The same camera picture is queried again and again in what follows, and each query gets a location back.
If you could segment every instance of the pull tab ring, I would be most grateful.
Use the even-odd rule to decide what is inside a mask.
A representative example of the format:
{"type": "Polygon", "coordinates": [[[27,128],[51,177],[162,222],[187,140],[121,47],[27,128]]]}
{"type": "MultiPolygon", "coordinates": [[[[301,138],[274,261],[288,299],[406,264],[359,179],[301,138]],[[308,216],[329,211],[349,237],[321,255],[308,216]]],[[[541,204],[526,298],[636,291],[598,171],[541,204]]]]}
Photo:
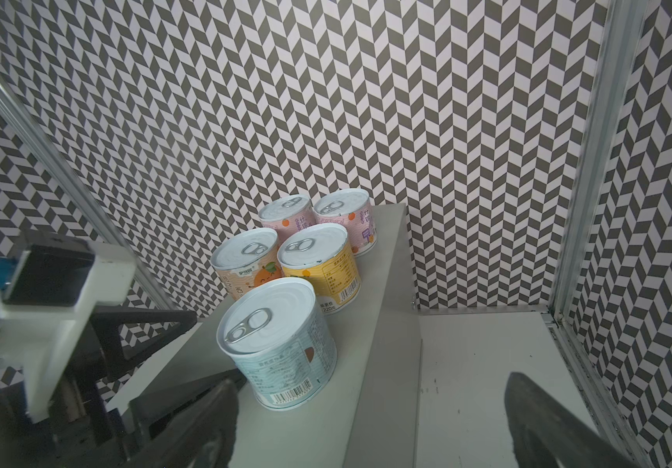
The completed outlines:
{"type": "Polygon", "coordinates": [[[286,246],[284,250],[287,252],[304,252],[305,250],[308,250],[314,245],[315,245],[315,239],[307,238],[298,240],[297,242],[292,242],[291,244],[286,246]]]}
{"type": "Polygon", "coordinates": [[[331,201],[331,203],[327,204],[326,206],[323,207],[323,209],[320,211],[320,214],[326,214],[326,213],[331,213],[331,211],[336,211],[339,208],[343,206],[343,201],[337,200],[337,201],[331,201]]]}
{"type": "Polygon", "coordinates": [[[260,242],[251,242],[242,249],[242,253],[245,255],[260,255],[266,250],[268,250],[268,246],[264,246],[260,242]]]}
{"type": "Polygon", "coordinates": [[[224,337],[224,341],[228,343],[236,343],[240,341],[241,339],[257,332],[258,330],[264,328],[268,323],[271,321],[271,318],[273,317],[273,313],[271,313],[271,309],[268,307],[262,307],[254,310],[253,312],[250,313],[247,317],[242,319],[242,321],[238,324],[236,324],[228,333],[227,336],[224,337]],[[262,325],[260,326],[252,326],[250,324],[250,319],[257,314],[258,312],[265,312],[266,313],[266,321],[263,322],[262,325]]]}
{"type": "Polygon", "coordinates": [[[299,203],[300,200],[302,200],[302,197],[296,197],[294,199],[287,200],[287,201],[285,201],[284,203],[281,204],[281,207],[282,208],[291,208],[294,205],[296,205],[297,203],[299,203]]]}

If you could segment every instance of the can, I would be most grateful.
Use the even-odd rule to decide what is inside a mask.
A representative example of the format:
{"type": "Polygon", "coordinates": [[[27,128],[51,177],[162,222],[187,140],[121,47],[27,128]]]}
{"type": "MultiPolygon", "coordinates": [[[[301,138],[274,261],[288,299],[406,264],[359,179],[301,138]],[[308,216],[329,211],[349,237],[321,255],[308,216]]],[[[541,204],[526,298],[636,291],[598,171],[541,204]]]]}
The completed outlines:
{"type": "Polygon", "coordinates": [[[288,195],[258,210],[264,228],[279,234],[279,245],[295,232],[315,225],[313,204],[307,195],[288,195]]]}
{"type": "Polygon", "coordinates": [[[345,189],[326,195],[315,204],[315,219],[347,228],[355,257],[370,250],[378,238],[367,190],[345,189]]]}
{"type": "Polygon", "coordinates": [[[232,304],[221,318],[216,342],[270,410],[291,410],[309,401],[336,367],[336,343],[313,286],[300,278],[276,279],[232,304]]]}
{"type": "Polygon", "coordinates": [[[278,260],[285,276],[304,278],[313,285],[323,314],[349,303],[362,285],[347,229],[332,222],[294,234],[279,248],[278,260]]]}
{"type": "Polygon", "coordinates": [[[232,298],[237,300],[254,287],[283,276],[276,260],[277,239],[273,229],[251,229],[214,250],[211,266],[232,298]]]}

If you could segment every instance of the orange label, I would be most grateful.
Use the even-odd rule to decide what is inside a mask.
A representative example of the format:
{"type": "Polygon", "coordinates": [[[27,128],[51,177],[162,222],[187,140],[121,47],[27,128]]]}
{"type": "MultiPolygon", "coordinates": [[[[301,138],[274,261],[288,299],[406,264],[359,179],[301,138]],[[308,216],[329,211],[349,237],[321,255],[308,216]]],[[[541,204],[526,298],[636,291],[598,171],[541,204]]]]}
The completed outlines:
{"type": "Polygon", "coordinates": [[[227,292],[235,300],[244,296],[249,290],[261,286],[272,279],[281,278],[281,266],[276,260],[276,248],[246,267],[236,269],[217,269],[216,274],[224,283],[227,292]]]}
{"type": "Polygon", "coordinates": [[[285,276],[304,278],[313,285],[320,309],[324,314],[335,312],[348,303],[352,297],[357,295],[362,284],[349,242],[335,257],[316,267],[281,268],[285,276]]]}

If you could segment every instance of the white robot part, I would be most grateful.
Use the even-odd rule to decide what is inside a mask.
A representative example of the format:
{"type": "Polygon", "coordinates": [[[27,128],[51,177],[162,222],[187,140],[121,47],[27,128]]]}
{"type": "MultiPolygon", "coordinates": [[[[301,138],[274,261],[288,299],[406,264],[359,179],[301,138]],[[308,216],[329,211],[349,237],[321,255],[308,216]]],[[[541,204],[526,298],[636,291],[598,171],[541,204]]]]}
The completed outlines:
{"type": "Polygon", "coordinates": [[[119,305],[128,295],[136,261],[120,246],[89,242],[95,255],[71,307],[7,305],[0,291],[0,362],[23,368],[27,410],[33,422],[48,417],[50,398],[97,305],[119,305]]]}

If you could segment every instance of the cartoon orange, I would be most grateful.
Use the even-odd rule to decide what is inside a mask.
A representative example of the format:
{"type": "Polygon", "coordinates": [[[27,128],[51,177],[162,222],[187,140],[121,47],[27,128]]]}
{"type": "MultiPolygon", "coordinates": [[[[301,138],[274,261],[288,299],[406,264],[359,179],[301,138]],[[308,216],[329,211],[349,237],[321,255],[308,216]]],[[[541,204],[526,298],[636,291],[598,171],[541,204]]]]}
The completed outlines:
{"type": "Polygon", "coordinates": [[[253,284],[256,286],[261,286],[265,282],[269,282],[272,279],[281,278],[281,268],[276,267],[276,262],[272,261],[266,265],[266,267],[261,268],[253,280],[253,284]]]}

